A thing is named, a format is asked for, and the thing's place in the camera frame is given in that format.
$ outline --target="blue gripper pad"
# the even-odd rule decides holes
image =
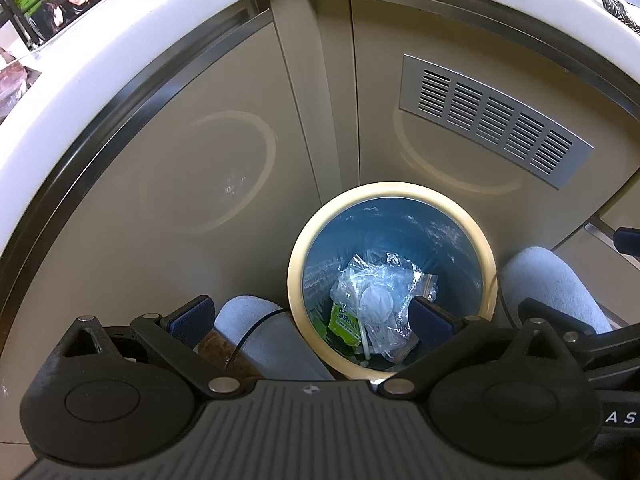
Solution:
[[[409,327],[433,350],[455,336],[462,328],[462,321],[426,298],[416,296],[409,303]]]
[[[174,310],[160,321],[160,326],[189,348],[202,341],[216,320],[216,310],[209,296],[198,296]]]

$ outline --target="drawer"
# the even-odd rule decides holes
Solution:
[[[614,229],[633,227],[640,229],[640,174],[626,193],[606,212],[602,219]]]
[[[595,300],[613,314],[610,320],[614,324],[615,317],[629,324],[640,322],[640,262],[617,252],[607,235],[587,224],[555,253],[580,277]]]

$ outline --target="trash can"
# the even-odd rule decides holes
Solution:
[[[395,365],[384,359],[365,368],[326,342],[330,290],[354,254],[397,253],[438,276],[435,303],[456,316],[491,319],[497,296],[494,256],[478,224],[458,204],[422,186],[380,182],[351,189],[324,205],[306,224],[289,261],[287,289],[300,333],[329,366],[350,379],[381,381],[424,355],[418,345]]]

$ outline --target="white cable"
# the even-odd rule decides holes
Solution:
[[[2,70],[9,68],[12,64],[14,63],[18,63],[23,59],[26,59],[29,56],[32,56],[33,54],[36,54],[37,52],[41,51],[43,48],[45,48],[47,45],[49,45],[50,43],[52,43],[53,41],[55,41],[56,39],[60,38],[60,36],[62,36],[67,30],[69,30],[70,27],[65,27],[62,30],[60,30],[58,33],[56,33],[52,38],[49,38],[47,41],[45,41],[43,44],[41,44],[40,46],[34,48],[33,50],[30,50],[28,54],[25,54],[24,56],[20,56],[17,57],[16,59],[10,61],[9,63],[7,63],[5,66],[0,68],[0,72],[2,72]]]

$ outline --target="ribbed gray surface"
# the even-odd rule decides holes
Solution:
[[[418,407],[373,394],[364,382],[260,381],[238,400],[213,401],[175,447],[105,470],[47,460],[28,480],[345,479],[589,480],[574,462],[548,470],[495,468],[461,455],[426,425]]]
[[[490,86],[404,55],[400,108],[444,126],[560,189],[593,146]]]

